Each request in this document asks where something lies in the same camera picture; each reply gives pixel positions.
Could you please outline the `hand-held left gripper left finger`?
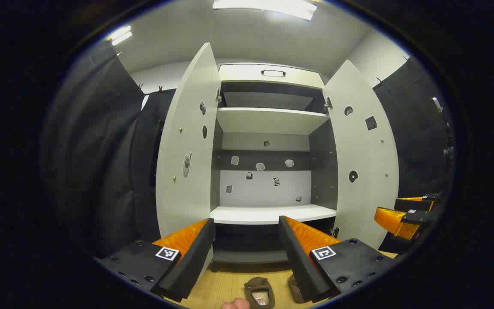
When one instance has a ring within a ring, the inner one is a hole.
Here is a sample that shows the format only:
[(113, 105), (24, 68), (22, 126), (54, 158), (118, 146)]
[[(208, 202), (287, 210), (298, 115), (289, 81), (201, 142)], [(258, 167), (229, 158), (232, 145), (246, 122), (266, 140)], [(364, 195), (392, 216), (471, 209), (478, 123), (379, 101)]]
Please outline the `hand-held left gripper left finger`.
[(180, 303), (207, 268), (214, 237), (214, 219), (207, 218), (157, 241), (133, 241), (95, 260), (121, 281)]

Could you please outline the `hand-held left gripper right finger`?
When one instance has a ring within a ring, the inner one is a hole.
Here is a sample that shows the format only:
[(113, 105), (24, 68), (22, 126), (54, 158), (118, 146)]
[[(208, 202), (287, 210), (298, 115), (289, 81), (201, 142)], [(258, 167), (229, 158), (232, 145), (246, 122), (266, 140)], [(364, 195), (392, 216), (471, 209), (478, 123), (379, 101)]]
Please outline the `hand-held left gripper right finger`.
[(357, 238), (339, 241), (284, 215), (278, 233), (302, 297), (313, 303), (356, 293), (398, 263)]

